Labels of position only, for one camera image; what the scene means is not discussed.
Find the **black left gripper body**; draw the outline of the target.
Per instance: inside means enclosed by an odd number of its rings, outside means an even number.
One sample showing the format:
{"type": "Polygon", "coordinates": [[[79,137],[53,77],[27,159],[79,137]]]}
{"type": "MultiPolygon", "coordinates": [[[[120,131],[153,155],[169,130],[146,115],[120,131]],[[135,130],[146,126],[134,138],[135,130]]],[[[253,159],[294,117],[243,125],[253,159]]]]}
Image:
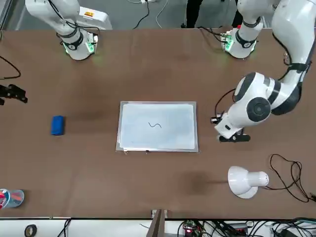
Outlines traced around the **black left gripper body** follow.
{"type": "Polygon", "coordinates": [[[242,128],[238,132],[236,132],[232,137],[231,141],[232,142],[243,142],[244,141],[244,129],[242,128]]]}

